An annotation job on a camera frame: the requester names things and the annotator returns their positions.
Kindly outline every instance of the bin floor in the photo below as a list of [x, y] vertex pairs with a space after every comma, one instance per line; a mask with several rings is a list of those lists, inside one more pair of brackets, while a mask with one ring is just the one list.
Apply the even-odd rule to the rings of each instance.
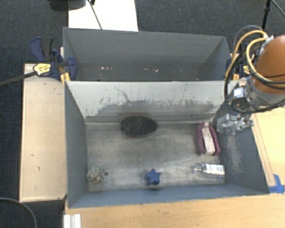
[[101, 183], [89, 182], [89, 191], [148, 188], [144, 176], [152, 168], [161, 172], [157, 187], [224, 183], [220, 178], [192, 172], [197, 162], [220, 163], [218, 156], [199, 156], [196, 124], [157, 124], [158, 129], [150, 135], [131, 138], [121, 132], [119, 123], [87, 122], [88, 169], [101, 168], [104, 178]]

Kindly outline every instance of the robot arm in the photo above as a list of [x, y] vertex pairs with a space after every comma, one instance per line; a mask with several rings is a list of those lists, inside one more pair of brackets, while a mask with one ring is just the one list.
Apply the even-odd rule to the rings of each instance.
[[[262, 37], [252, 40], [238, 57], [241, 42], [250, 35]], [[246, 77], [228, 95], [228, 84], [236, 67], [244, 62], [248, 69]], [[270, 111], [285, 106], [285, 35], [268, 38], [262, 30], [244, 35], [237, 43], [230, 66], [225, 75], [225, 102], [234, 114], [218, 119], [217, 131], [235, 134], [236, 131], [253, 125], [253, 113]]]

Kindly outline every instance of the metal pole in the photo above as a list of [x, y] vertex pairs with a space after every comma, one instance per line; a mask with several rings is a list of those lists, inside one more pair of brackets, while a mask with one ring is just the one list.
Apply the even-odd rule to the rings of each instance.
[[271, 0], [267, 0], [266, 7], [265, 7], [265, 14], [264, 14], [264, 18], [263, 18], [263, 24], [262, 24], [263, 30], [265, 30], [265, 26], [266, 26], [266, 22], [267, 22], [267, 16], [268, 16], [268, 13], [270, 11], [270, 3], [271, 3]]

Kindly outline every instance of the dark oval object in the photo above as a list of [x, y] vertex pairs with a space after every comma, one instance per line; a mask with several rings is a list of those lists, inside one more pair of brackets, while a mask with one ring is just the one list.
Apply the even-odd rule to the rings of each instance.
[[121, 122], [121, 131], [129, 137], [143, 137], [157, 129], [157, 123], [144, 116], [129, 116]]

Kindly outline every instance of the gray bin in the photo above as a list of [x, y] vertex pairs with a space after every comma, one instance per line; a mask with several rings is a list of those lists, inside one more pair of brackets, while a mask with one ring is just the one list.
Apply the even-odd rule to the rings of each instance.
[[[269, 193], [251, 129], [218, 134], [220, 156], [198, 153], [198, 123], [229, 112], [224, 37], [64, 28], [64, 53], [79, 69], [65, 86], [70, 208]], [[133, 115], [158, 129], [125, 136], [120, 122]], [[193, 173], [197, 162], [224, 164], [226, 178]], [[86, 179], [95, 166], [108, 174], [102, 183]], [[152, 168], [162, 175], [150, 188], [143, 177]]]

